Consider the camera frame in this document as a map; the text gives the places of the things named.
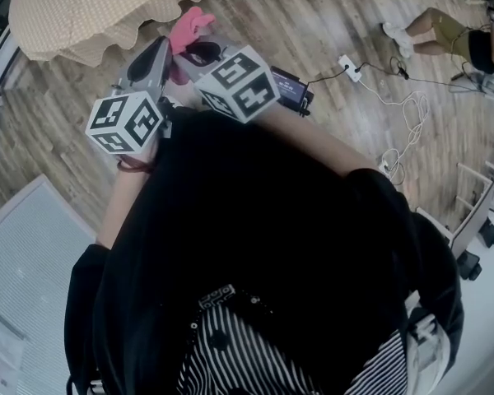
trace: shorts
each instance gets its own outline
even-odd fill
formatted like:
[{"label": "shorts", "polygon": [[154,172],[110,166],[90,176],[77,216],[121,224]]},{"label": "shorts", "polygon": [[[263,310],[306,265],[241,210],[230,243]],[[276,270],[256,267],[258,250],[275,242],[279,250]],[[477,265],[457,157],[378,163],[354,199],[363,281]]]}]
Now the shorts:
[{"label": "shorts", "polygon": [[472,63],[470,57],[469,31],[470,29],[461,25],[452,16],[441,10],[431,10],[431,22],[436,33],[436,41],[441,44],[448,54],[457,54],[467,62]]}]

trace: small screen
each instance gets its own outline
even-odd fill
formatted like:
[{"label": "small screen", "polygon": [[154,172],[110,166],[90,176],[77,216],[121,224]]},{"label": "small screen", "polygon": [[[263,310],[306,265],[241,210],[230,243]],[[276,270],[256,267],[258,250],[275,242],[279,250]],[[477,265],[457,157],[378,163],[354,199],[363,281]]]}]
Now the small screen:
[{"label": "small screen", "polygon": [[297,81],[293,81],[288,77],[284,77],[276,72],[273,72],[274,81],[277,83],[280,95],[284,98],[301,104],[304,98],[306,87]]}]

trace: wall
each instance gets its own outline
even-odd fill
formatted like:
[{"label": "wall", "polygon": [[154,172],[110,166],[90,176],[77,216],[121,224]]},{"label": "wall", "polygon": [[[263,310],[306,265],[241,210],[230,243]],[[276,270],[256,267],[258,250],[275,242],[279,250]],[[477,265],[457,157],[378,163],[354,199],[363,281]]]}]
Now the wall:
[{"label": "wall", "polygon": [[474,282],[462,281],[463,340],[455,367],[435,395],[494,395],[494,247],[476,239],[468,250],[481,258],[483,271]]}]

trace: white sneaker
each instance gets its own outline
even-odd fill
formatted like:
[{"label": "white sneaker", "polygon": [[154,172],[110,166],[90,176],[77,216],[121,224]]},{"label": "white sneaker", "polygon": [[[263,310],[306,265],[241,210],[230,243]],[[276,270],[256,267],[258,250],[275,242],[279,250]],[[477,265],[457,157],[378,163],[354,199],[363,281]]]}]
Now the white sneaker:
[{"label": "white sneaker", "polygon": [[413,49],[413,45],[411,45],[410,47],[403,47],[403,46],[399,45],[398,51],[401,54],[401,56],[403,58],[406,58],[406,59],[411,58],[415,54],[415,50]]},{"label": "white sneaker", "polygon": [[388,37],[394,40],[399,47],[410,48],[413,46],[412,37],[406,33],[404,29],[394,26],[389,22],[382,24],[382,30]]}]

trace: white striped fabric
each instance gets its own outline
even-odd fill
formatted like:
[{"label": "white striped fabric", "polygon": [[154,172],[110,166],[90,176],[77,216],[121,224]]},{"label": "white striped fabric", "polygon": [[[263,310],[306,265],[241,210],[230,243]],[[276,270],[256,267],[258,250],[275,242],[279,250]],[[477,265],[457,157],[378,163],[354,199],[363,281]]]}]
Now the white striped fabric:
[{"label": "white striped fabric", "polygon": [[404,395],[408,390],[408,372],[403,341],[394,332],[379,352],[364,364],[344,395]]},{"label": "white striped fabric", "polygon": [[203,311],[178,391],[207,394],[321,394],[309,376],[226,306]]}]

